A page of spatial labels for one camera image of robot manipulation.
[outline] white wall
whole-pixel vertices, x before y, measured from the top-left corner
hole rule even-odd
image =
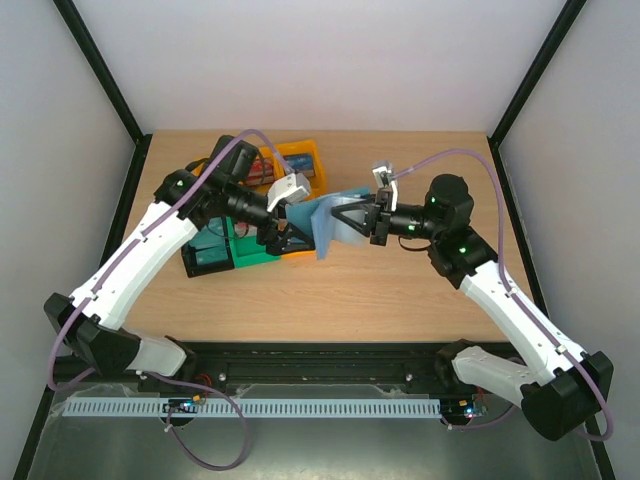
[[[587,2],[507,137],[507,169],[552,318],[615,365],[607,448],[640,452],[640,3]]]
[[[0,3],[0,478],[45,386],[42,310],[98,265],[132,142],[53,2]]]
[[[491,132],[563,0],[76,0],[143,130]]]

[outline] gray floor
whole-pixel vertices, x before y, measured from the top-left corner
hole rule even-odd
[[[99,387],[107,396],[120,386]],[[254,387],[246,397],[375,398],[372,387]],[[490,398],[494,414],[504,408]],[[30,479],[396,480],[596,479],[591,450],[577,435],[539,437],[518,412],[482,431],[448,432],[437,420],[252,419],[252,452],[216,473],[189,461],[159,419],[67,418],[52,414]],[[195,419],[181,432],[201,458],[227,463],[242,442],[237,420]]]

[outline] wooden tabletop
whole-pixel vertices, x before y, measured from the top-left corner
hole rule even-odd
[[[133,203],[127,234],[170,172],[208,156],[218,137],[235,131],[158,131],[153,136]],[[329,191],[368,185],[371,166],[396,171],[455,147],[491,159],[480,132],[267,131],[275,143],[315,139]],[[253,138],[255,145],[261,145]],[[479,162],[452,156],[399,181],[402,203],[424,202],[439,173],[461,175],[475,200],[472,226],[497,246],[497,208]],[[505,251],[511,275],[528,285],[510,222]],[[412,246],[424,245],[415,240]],[[410,253],[390,237],[386,247],[333,242],[326,260],[315,256],[187,278],[174,255],[140,295],[127,327],[195,341],[430,342],[467,338],[504,340],[487,315],[434,271],[426,253]]]

